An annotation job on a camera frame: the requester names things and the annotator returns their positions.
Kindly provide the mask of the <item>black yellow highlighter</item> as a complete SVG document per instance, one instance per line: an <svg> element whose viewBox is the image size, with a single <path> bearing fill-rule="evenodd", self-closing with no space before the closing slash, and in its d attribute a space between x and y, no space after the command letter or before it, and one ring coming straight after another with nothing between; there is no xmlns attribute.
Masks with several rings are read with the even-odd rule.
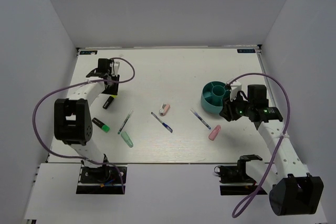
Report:
<svg viewBox="0 0 336 224"><path fill-rule="evenodd" d="M108 109L109 106L111 105L111 103L114 101L114 97L113 96L109 96L107 98L107 100L105 101L104 105L102 106L103 109Z"/></svg>

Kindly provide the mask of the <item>black green highlighter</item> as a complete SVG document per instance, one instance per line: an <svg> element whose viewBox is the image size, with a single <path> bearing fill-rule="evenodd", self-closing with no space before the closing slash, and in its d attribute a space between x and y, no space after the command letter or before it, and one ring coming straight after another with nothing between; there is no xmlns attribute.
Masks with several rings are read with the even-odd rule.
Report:
<svg viewBox="0 0 336 224"><path fill-rule="evenodd" d="M99 127L102 131L104 132L109 132L110 131L110 128L105 124L103 123L102 121L100 121L99 119L97 118L93 118L92 119L92 122L93 124L95 124L97 127Z"/></svg>

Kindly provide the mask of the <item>pink white small stapler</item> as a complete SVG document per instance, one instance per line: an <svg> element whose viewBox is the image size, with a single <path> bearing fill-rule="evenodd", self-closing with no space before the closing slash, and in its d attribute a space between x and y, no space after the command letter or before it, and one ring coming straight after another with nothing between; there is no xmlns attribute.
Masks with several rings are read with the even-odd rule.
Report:
<svg viewBox="0 0 336 224"><path fill-rule="evenodd" d="M159 115L160 116L165 116L167 114L167 112L169 111L169 109L170 109L170 105L167 104L167 103L163 103L162 107L159 110Z"/></svg>

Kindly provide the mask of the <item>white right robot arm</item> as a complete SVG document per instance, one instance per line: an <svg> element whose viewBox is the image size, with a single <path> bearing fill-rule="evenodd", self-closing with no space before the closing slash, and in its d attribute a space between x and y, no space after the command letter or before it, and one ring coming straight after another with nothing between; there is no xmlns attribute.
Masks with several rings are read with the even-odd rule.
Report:
<svg viewBox="0 0 336 224"><path fill-rule="evenodd" d="M264 190L277 216L315 214L324 188L323 181L319 176L312 176L298 157L287 134L288 121L276 107L269 106L266 86L251 84L247 95L243 95L238 81L227 87L230 95L223 99L220 115L227 121L247 117L254 123L271 154L269 164L255 154L239 158L238 177L245 182L253 179L258 185L247 201Z"/></svg>

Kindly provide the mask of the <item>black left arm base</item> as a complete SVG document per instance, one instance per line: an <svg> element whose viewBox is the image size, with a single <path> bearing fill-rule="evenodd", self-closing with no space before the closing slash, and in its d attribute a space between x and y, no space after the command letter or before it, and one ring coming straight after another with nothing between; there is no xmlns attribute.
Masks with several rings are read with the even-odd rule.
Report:
<svg viewBox="0 0 336 224"><path fill-rule="evenodd" d="M77 195L123 195L121 179L115 167L82 166L76 189Z"/></svg>

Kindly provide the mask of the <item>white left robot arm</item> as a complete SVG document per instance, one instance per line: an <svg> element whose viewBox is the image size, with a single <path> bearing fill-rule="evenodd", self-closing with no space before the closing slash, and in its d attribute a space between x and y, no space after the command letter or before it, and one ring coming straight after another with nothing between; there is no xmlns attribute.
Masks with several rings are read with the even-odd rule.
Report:
<svg viewBox="0 0 336 224"><path fill-rule="evenodd" d="M119 81L120 63L111 59L99 59L96 69L86 76L87 81L65 99L54 104L54 135L70 146L82 158L84 166L93 168L93 176L101 182L110 178L108 159L92 139L93 126L90 106L100 94L115 95Z"/></svg>

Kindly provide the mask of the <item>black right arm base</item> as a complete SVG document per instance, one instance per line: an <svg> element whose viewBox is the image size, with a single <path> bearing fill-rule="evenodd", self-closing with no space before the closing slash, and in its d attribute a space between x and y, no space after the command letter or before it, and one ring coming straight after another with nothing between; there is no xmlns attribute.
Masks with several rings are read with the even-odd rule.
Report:
<svg viewBox="0 0 336 224"><path fill-rule="evenodd" d="M258 186L254 179L241 175L237 166L217 165L214 174L219 177L221 196L247 196Z"/></svg>

